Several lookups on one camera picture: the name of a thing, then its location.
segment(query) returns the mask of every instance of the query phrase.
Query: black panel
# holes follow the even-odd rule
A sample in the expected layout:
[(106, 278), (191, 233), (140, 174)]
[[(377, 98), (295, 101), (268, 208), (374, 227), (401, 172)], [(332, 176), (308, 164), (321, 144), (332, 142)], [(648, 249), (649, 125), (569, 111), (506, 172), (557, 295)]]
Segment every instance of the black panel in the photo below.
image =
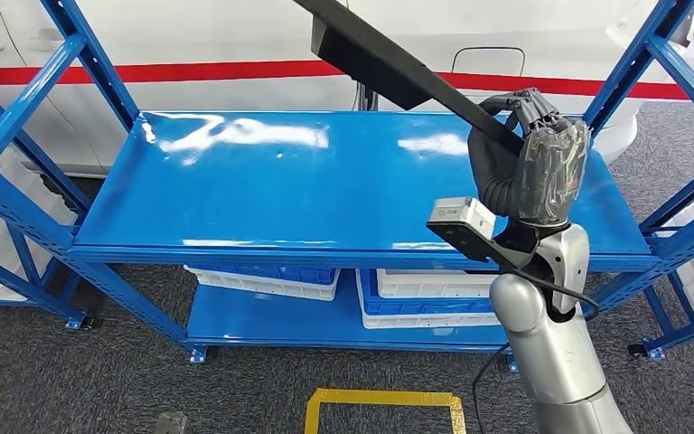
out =
[(432, 98), (518, 155), (522, 139), (336, 0), (295, 0), (315, 17), (313, 52), (404, 109)]
[(412, 81), (370, 55), (333, 28), (313, 17), (313, 53), (403, 109), (410, 110), (431, 97)]

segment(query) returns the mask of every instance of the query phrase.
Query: yellow tape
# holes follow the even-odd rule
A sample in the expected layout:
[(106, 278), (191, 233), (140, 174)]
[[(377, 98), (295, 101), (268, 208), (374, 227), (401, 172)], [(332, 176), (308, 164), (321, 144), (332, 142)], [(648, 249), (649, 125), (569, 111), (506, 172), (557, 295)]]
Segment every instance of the yellow tape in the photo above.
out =
[(462, 400), (446, 392), (355, 391), (349, 389), (318, 388), (307, 402), (305, 434), (317, 434), (320, 407), (330, 404), (417, 405), (448, 407), (454, 434), (465, 434)]

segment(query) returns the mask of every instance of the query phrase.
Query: blue shelf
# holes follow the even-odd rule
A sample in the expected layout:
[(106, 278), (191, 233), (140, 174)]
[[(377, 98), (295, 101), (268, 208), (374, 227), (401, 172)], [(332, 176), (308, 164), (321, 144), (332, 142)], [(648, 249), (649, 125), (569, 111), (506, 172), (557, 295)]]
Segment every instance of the blue shelf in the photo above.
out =
[(331, 302), (198, 286), (187, 342), (206, 345), (318, 346), (495, 351), (499, 325), (374, 329), (363, 327), (353, 270), (343, 270)]
[[(143, 112), (71, 250), (109, 262), (492, 269), (425, 227), (435, 199), (476, 195), (468, 132), (448, 114)], [(592, 270), (656, 263), (595, 152), (571, 218), (589, 233)]]

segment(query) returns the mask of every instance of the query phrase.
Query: shelf foot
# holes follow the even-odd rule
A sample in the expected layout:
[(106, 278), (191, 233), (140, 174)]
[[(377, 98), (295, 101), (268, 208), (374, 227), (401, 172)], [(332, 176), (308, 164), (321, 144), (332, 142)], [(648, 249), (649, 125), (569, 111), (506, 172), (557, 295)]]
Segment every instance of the shelf foot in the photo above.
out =
[(209, 347), (206, 345), (197, 345), (190, 351), (190, 364), (206, 363), (206, 350)]
[(65, 328), (68, 330), (91, 330), (93, 328), (100, 328), (102, 326), (102, 318), (96, 318), (94, 316), (84, 316), (80, 321), (70, 319), (65, 323)]
[[(648, 339), (645, 338), (642, 341), (645, 343), (648, 342)], [(626, 346), (626, 350), (629, 351), (629, 355), (633, 355), (634, 357), (648, 357), (656, 362), (660, 362), (666, 357), (663, 348), (658, 347), (648, 350), (645, 348), (644, 344), (630, 344)]]
[(517, 369), (517, 361), (515, 361), (514, 354), (505, 354), (504, 360), (507, 363), (507, 370), (510, 373), (518, 373), (519, 372)]

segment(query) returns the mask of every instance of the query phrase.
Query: shelf diagonal brace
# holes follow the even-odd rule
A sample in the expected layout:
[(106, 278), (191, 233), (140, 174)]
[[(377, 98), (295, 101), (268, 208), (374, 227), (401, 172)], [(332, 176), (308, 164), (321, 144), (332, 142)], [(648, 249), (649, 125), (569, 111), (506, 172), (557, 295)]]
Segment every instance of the shelf diagonal brace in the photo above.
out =
[(694, 258), (694, 220), (655, 246), (661, 262), (642, 273), (621, 273), (599, 287), (593, 298), (605, 312), (623, 303), (634, 294), (645, 290), (661, 276)]
[(694, 7), (694, 0), (661, 0), (634, 36), (621, 59), (616, 63), (584, 114), (584, 121), (595, 137), (605, 126), (618, 106), (632, 90), (637, 80), (650, 66), (653, 56), (645, 48), (654, 34), (668, 40)]
[(28, 248), (28, 242), (25, 236), (11, 224), (7, 224), (6, 229), (9, 232), (9, 236), (12, 238), (14, 249), (17, 250), (17, 257), (20, 259), (20, 264), (23, 266), (25, 276), (28, 278), (29, 282), (35, 286), (40, 286), (41, 277), (38, 275), (38, 270), (33, 261), (33, 254), (31, 254), (31, 250)]
[(694, 70), (669, 46), (665, 39), (659, 36), (650, 37), (645, 46), (694, 102)]
[(54, 52), (46, 64), (25, 86), (17, 98), (0, 116), (0, 155), (9, 145), (17, 131), (23, 128), (28, 118), (49, 94), (57, 80), (76, 59), (85, 43), (80, 34), (69, 36)]
[(69, 321), (83, 321), (86, 316), (82, 310), (72, 307), (32, 282), (17, 277), (2, 266), (0, 266), (0, 284)]
[[(0, 104), (0, 117), (4, 114), (4, 108)], [(91, 201), (80, 188), (75, 185), (70, 178), (57, 167), (49, 156), (31, 139), (23, 130), (17, 131), (14, 136), (14, 143), (33, 163), (46, 175), (50, 181), (60, 189), (62, 195), (69, 199), (83, 212), (87, 212), (91, 206)]]
[(86, 46), (79, 54), (79, 60), (97, 85), (105, 100), (116, 113), (126, 131), (134, 126), (139, 109), (129, 94), (124, 82), (118, 77), (97, 36), (91, 31), (75, 0), (41, 0), (57, 28), (67, 38), (72, 34), (82, 34)]
[(694, 201), (694, 178), (679, 192), (675, 193), (668, 201), (661, 205), (653, 214), (640, 223), (643, 233), (662, 231), (662, 225), (666, 224), (678, 212)]
[(648, 339), (645, 341), (644, 347), (646, 351), (650, 351), (655, 348), (671, 348), (677, 344), (681, 344), (685, 341), (689, 341), (694, 338), (694, 323), (685, 325), (682, 328), (678, 328), (671, 333), (666, 333), (655, 339)]

